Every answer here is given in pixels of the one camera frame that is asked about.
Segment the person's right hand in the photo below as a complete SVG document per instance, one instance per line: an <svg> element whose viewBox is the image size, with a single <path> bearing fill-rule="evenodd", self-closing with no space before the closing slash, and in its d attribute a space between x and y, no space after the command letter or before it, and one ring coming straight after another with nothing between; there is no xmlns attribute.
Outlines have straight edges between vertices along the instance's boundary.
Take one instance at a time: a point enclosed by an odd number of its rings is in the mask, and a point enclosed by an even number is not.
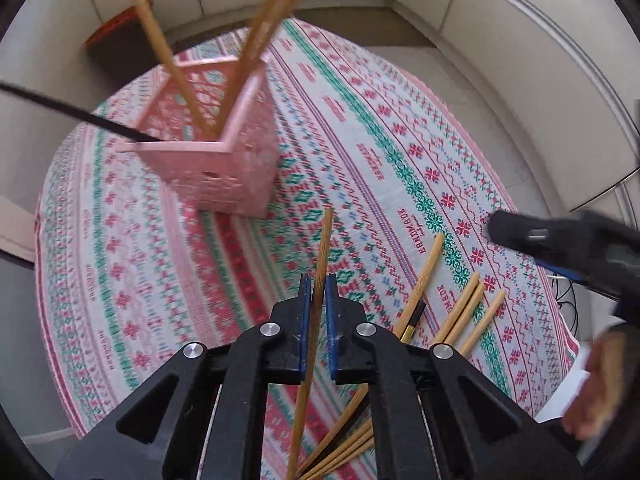
<svg viewBox="0 0 640 480"><path fill-rule="evenodd" d="M576 440L600 434L622 404L626 345L626 335L619 330L593 343L585 365L588 377L562 418L563 429Z"/></svg>

